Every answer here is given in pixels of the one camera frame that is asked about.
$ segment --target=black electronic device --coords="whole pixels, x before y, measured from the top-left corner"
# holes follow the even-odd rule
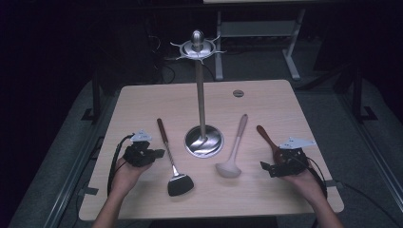
[[[149,145],[150,142],[147,141],[133,142],[125,150],[124,159],[133,166],[142,167],[163,157],[163,149],[148,149]]]
[[[270,165],[263,161],[260,162],[261,168],[269,171],[272,178],[297,175],[309,166],[308,159],[302,148],[280,149],[279,155],[283,160],[282,163]]]

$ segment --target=spoon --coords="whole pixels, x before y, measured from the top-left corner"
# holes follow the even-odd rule
[[[242,172],[235,165],[235,157],[237,156],[238,146],[240,145],[240,137],[242,136],[247,121],[248,121],[248,115],[243,114],[242,118],[240,119],[240,126],[238,128],[238,134],[235,140],[234,148],[232,149],[232,153],[228,161],[224,163],[216,163],[216,169],[223,178],[233,179],[239,176],[240,173]]]
[[[270,139],[269,135],[267,134],[266,130],[261,125],[258,125],[256,127],[257,131],[260,133],[260,135],[269,143],[270,147],[272,148],[273,151],[273,159],[276,164],[280,164],[284,162],[284,159],[281,157],[281,150],[278,146],[275,145],[275,143]]]

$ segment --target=brown wooden spoon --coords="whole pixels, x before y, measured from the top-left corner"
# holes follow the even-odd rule
[[[267,135],[267,132],[264,130],[264,128],[261,125],[258,125],[256,129],[259,132],[259,134],[263,137],[263,139],[265,139],[269,143],[270,147],[272,147],[273,159],[275,163],[280,164],[285,162],[285,160],[281,157],[281,151],[279,147],[276,146],[275,143],[270,139],[269,135]]]

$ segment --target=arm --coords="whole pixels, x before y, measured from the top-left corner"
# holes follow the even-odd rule
[[[312,206],[317,215],[317,222],[320,227],[344,227],[329,202],[324,197],[314,175],[312,175],[308,170],[304,170],[302,173],[295,176],[283,177],[282,179],[291,182]]]
[[[116,167],[118,167],[119,170],[116,171],[109,196],[101,212],[98,214],[98,217],[95,219],[95,222],[92,224],[92,227],[115,226],[125,196],[127,196],[129,191],[136,185],[141,174],[150,166],[151,164],[144,167],[134,167],[129,163],[125,163],[125,160],[122,158],[118,160]]]

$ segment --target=stand base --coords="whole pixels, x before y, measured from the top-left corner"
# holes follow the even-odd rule
[[[218,154],[224,145],[221,132],[211,125],[205,126],[205,139],[202,139],[201,127],[195,126],[184,137],[184,147],[193,156],[210,158]]]

